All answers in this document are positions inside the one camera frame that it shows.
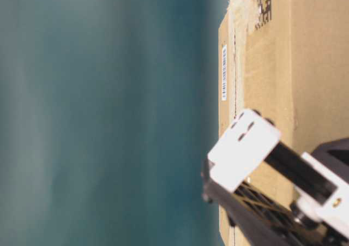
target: blue wall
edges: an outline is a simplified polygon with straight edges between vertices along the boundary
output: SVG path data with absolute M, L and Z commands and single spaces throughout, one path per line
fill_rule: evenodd
M 221 245 L 227 0 L 0 0 L 0 244 Z

